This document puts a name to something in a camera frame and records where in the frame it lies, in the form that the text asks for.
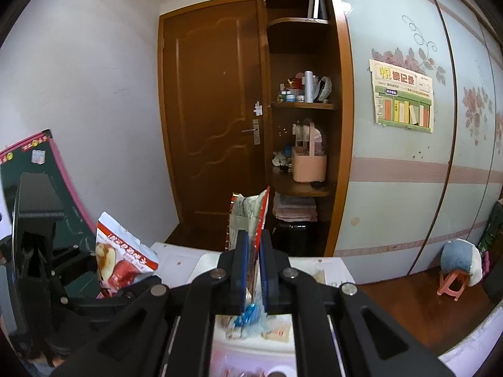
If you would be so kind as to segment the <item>green chalkboard pink frame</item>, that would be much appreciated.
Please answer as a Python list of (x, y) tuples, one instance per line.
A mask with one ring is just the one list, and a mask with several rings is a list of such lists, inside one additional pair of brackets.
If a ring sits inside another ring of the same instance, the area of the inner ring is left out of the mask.
[(78, 200), (52, 133), (46, 129), (1, 151), (1, 238), (13, 235), (15, 200), (30, 219), (55, 226), (56, 248), (93, 252), (96, 229)]

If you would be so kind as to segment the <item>wooden corner shelf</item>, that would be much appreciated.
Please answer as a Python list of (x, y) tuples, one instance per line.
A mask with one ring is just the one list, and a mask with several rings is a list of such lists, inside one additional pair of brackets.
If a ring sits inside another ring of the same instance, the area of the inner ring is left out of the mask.
[[(315, 222), (275, 222), (277, 244), (294, 256), (333, 256), (342, 223), (351, 170), (354, 132), (354, 78), (349, 23), (343, 0), (265, 0), (269, 64), (268, 151), (295, 146), (293, 127), (312, 123), (323, 135), (326, 178), (297, 183), (273, 167), (273, 189), (282, 195), (313, 198)], [(326, 100), (309, 103), (280, 99), (293, 79), (311, 71), (327, 77)]]

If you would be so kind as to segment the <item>pink plastic stool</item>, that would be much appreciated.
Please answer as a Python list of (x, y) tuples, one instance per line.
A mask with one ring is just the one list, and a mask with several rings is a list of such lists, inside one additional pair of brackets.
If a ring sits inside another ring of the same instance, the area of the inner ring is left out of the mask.
[(447, 295), (452, 297), (454, 301), (458, 301), (469, 280), (468, 273), (463, 270), (452, 270), (448, 274), (440, 272), (439, 287), (436, 294), (439, 296)]

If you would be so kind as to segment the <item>pink storage basket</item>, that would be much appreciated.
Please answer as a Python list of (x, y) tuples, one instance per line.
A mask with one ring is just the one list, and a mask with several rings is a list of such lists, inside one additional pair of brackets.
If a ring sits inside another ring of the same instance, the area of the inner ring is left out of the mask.
[(323, 134), (313, 121), (295, 127), (295, 146), (291, 150), (291, 171), (297, 183), (322, 182), (326, 179), (327, 154)]

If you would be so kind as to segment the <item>brown wooden door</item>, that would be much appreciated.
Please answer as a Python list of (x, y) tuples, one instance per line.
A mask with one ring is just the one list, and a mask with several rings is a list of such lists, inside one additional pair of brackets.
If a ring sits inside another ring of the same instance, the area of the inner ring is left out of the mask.
[[(263, 0), (211, 0), (159, 20), (164, 149), (179, 217), (172, 241), (221, 251), (234, 193), (266, 186)], [(260, 121), (261, 144), (241, 131)]]

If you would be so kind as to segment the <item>blue plush cushion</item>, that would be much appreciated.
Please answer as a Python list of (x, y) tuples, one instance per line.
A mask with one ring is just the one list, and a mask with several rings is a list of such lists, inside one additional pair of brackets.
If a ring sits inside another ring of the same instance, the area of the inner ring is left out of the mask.
[(482, 256), (473, 243), (464, 239), (457, 238), (444, 244), (440, 267), (443, 274), (453, 270), (466, 272), (469, 287), (477, 285), (483, 278)]

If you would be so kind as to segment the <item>light blue snack bag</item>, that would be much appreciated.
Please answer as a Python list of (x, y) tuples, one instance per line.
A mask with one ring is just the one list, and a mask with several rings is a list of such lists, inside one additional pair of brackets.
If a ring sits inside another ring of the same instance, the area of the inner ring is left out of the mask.
[(251, 303), (242, 314), (230, 317), (224, 330), (228, 340), (247, 340), (265, 335), (271, 328), (263, 305)]

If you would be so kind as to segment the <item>folded towel stack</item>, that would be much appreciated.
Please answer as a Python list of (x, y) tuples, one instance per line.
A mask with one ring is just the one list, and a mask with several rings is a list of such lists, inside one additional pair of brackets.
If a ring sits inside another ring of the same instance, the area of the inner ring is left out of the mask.
[(317, 221), (315, 198), (292, 197), (276, 192), (273, 215), (285, 222), (315, 222)]

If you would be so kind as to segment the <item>wall poster calendar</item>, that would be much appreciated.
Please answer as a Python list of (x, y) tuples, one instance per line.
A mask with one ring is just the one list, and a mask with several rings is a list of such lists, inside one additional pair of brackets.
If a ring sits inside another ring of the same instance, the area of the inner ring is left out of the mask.
[(369, 60), (375, 123), (432, 134), (433, 81), (400, 66)]

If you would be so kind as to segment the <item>red white printed snack bag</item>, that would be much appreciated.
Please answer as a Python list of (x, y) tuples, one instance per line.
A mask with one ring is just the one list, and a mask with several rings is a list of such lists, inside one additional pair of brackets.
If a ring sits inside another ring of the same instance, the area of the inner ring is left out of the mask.
[(268, 212), (270, 188), (258, 195), (245, 197), (234, 193), (231, 197), (226, 248), (235, 249), (240, 232), (246, 235), (246, 289), (245, 308), (254, 300), (256, 289), (256, 264), (260, 240)]

